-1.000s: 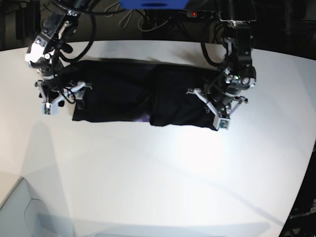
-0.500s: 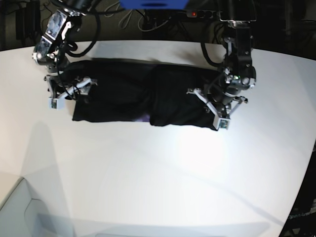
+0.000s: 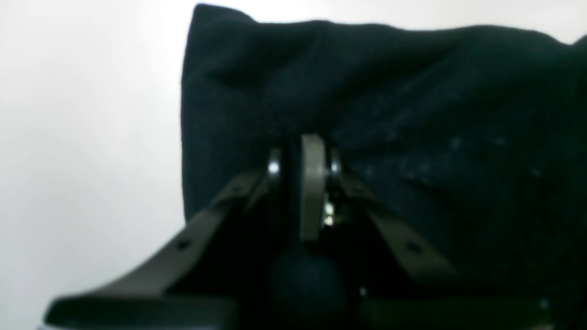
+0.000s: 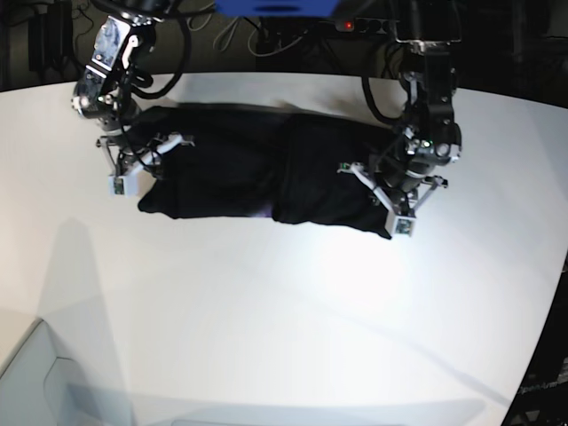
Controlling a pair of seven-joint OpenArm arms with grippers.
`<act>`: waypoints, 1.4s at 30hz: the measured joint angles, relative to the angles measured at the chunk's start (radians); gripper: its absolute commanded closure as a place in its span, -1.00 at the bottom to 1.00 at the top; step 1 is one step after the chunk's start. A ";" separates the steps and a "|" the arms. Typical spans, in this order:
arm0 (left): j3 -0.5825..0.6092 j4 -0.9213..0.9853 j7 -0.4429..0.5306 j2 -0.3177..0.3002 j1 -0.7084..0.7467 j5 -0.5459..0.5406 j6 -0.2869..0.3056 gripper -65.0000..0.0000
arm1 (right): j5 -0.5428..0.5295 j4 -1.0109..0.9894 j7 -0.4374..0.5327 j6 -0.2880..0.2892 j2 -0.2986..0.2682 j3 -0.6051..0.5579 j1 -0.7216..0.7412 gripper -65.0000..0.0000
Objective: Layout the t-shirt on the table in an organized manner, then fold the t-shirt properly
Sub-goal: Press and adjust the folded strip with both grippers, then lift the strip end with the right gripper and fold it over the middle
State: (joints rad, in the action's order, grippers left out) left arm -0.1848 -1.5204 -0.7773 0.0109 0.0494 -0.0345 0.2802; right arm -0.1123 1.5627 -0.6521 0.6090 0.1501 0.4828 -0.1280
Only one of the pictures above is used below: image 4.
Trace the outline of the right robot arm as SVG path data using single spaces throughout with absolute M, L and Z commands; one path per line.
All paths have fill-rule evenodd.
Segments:
M 145 139 L 132 136 L 140 112 L 133 99 L 165 97 L 180 80 L 191 57 L 191 35 L 179 1 L 97 1 L 109 12 L 94 42 L 94 51 L 77 81 L 71 99 L 73 109 L 83 118 L 98 122 L 104 134 L 96 147 L 105 151 L 115 176 L 139 166 L 153 178 L 162 177 L 161 136 Z M 158 91 L 149 91 L 153 77 L 139 66 L 156 44 L 155 26 L 175 21 L 183 36 L 181 59 L 171 79 Z

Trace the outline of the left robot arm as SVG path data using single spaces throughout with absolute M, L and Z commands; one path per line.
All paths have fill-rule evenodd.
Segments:
M 403 49 L 398 81 L 406 103 L 398 117 L 380 112 L 370 78 L 361 86 L 373 117 L 390 128 L 394 139 L 371 161 L 372 173 L 398 209 L 418 204 L 417 189 L 441 183 L 432 171 L 456 161 L 462 136 L 454 120 L 456 71 L 452 47 L 462 39 L 462 25 L 453 1 L 390 1 L 390 32 Z

